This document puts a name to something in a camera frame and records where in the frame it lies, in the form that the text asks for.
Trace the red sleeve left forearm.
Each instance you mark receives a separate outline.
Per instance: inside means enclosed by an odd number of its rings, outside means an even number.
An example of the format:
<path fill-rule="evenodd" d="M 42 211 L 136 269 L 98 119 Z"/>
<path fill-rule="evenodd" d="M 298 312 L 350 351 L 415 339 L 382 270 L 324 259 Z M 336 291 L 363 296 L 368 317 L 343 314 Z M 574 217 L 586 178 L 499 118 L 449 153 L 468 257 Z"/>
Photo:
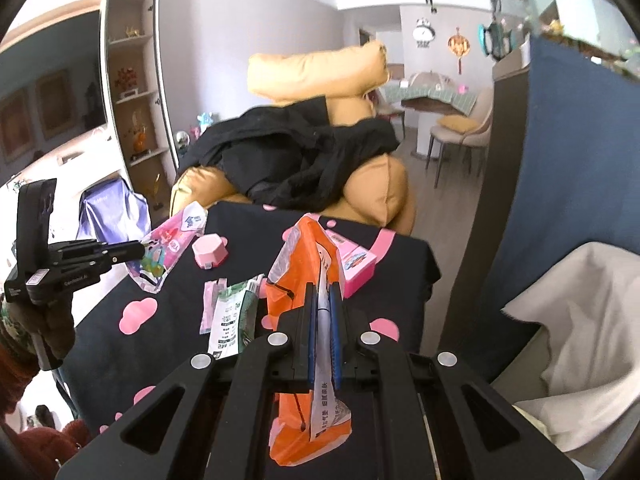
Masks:
<path fill-rule="evenodd" d="M 2 341 L 1 456 L 12 460 L 1 467 L 3 479 L 53 479 L 92 440 L 81 419 L 64 427 L 40 424 L 41 406 L 25 393 L 38 373 L 35 356 Z"/>

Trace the left hand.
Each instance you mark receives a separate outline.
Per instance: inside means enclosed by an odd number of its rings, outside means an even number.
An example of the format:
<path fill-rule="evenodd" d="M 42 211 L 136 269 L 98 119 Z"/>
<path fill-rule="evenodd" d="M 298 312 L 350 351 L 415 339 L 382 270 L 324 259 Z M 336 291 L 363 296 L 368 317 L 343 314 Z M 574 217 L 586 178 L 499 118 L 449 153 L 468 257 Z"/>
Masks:
<path fill-rule="evenodd" d="M 48 306 L 36 307 L 3 300 L 2 326 L 9 340 L 18 348 L 35 354 L 33 336 L 41 336 L 55 359 L 64 359 L 75 343 L 75 325 L 70 295 L 62 296 Z"/>

